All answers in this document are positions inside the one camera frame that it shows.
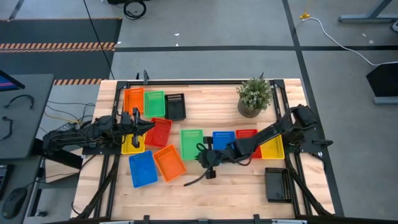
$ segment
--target plant pot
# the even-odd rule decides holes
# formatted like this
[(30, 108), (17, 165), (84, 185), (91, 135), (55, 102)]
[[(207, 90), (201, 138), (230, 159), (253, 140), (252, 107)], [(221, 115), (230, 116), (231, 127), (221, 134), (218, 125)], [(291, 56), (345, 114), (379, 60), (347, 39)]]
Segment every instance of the plant pot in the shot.
[(245, 104), (243, 104), (241, 99), (239, 99), (238, 111), (242, 116), (246, 118), (254, 118), (261, 112), (261, 109), (256, 109), (256, 110), (249, 109)]

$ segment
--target wooden tabletop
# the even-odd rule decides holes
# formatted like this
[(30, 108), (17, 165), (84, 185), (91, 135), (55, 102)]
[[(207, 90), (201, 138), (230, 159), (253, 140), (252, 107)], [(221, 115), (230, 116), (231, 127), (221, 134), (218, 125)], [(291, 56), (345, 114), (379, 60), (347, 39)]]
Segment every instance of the wooden tabletop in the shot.
[[(95, 118), (112, 113), (116, 83), (117, 81), (101, 82)], [(307, 104), (299, 79), (285, 79), (285, 85), (291, 107)], [(203, 129), (205, 136), (211, 136), (213, 131), (261, 130), (276, 121), (273, 105), (255, 118), (241, 116), (237, 110), (239, 96), (236, 87), (237, 85), (151, 85), (145, 86), (145, 90), (185, 94), (187, 118), (173, 122), (169, 138), (169, 144), (173, 144), (179, 152), (181, 129)], [(279, 91), (278, 95), (283, 108)], [(119, 99), (120, 111), (122, 106), (123, 94)], [(155, 152), (159, 148), (147, 146), (146, 150)], [(269, 203), (266, 199), (264, 169), (285, 167), (284, 160), (253, 159), (247, 167), (223, 164), (215, 167), (217, 178), (202, 179), (188, 187), (183, 184), (198, 178), (205, 170), (197, 161), (184, 161), (187, 171), (175, 180), (166, 183), (158, 171), (158, 182), (135, 189), (132, 186), (128, 157), (123, 155), (120, 158), (112, 220), (142, 220), (144, 215), (150, 215), (151, 220), (249, 219), (253, 214), (260, 214), (261, 218), (294, 217), (292, 204)], [(305, 153), (302, 153), (301, 158), (308, 188), (324, 208), (333, 213), (322, 162)], [(84, 209), (98, 189), (102, 163), (103, 156), (96, 156), (80, 174), (74, 202), (78, 212)], [(297, 186), (296, 189), (301, 214), (305, 214), (302, 195)], [(103, 197), (102, 215), (107, 201), (108, 191)]]

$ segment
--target blue basket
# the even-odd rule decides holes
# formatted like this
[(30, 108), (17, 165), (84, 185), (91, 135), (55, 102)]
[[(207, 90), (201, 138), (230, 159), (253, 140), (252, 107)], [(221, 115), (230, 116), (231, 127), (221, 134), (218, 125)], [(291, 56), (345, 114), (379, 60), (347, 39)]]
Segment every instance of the blue basket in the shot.
[(132, 184), (134, 188), (157, 182), (155, 160), (152, 151), (129, 157)]
[(214, 131), (213, 132), (213, 149), (223, 150), (226, 145), (235, 141), (234, 131)]

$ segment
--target computer monitor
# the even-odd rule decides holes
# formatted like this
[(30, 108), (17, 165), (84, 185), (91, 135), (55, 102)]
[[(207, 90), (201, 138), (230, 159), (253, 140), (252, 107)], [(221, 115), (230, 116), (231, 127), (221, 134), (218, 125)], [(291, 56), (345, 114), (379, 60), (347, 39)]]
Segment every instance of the computer monitor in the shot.
[(0, 70), (0, 91), (21, 90), (25, 85)]

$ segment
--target gray floor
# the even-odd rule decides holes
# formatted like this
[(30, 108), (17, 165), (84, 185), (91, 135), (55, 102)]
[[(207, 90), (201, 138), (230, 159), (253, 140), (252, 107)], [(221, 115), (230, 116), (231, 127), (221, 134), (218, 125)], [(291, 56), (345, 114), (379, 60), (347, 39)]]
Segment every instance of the gray floor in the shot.
[[(93, 17), (122, 16), (120, 6), (86, 0)], [(0, 0), (0, 19), (7, 19), (16, 0)], [(308, 12), (322, 20), (344, 45), (398, 45), (391, 24), (339, 24), (340, 14), (365, 13), (377, 0), (312, 0)], [(315, 21), (300, 23), (306, 0), (289, 0), (301, 45), (334, 45)], [(172, 47), (212, 45), (291, 46), (282, 1), (270, 0), (151, 0), (140, 20), (123, 20), (118, 47)], [(393, 1), (385, 13), (398, 13)], [(25, 0), (17, 18), (87, 17), (82, 1)], [(374, 63), (398, 60), (394, 51), (362, 52)], [(398, 169), (395, 162), (398, 106), (374, 106), (366, 75), (374, 68), (351, 52), (304, 52), (308, 75), (328, 139), (335, 143), (330, 155), (347, 217), (398, 220)], [(264, 72), (269, 78), (301, 78), (295, 52), (202, 51), (116, 52), (113, 72), (117, 79), (135, 78), (146, 69), (158, 78), (247, 78)], [(55, 86), (50, 99), (61, 102), (95, 102), (98, 86)], [(81, 116), (82, 106), (60, 106)], [(63, 116), (47, 110), (49, 114)], [(42, 128), (52, 130), (64, 122), (44, 118)], [(44, 193), (39, 208), (46, 218), (26, 223), (66, 220), (74, 189)], [(49, 204), (49, 198), (62, 197)]]

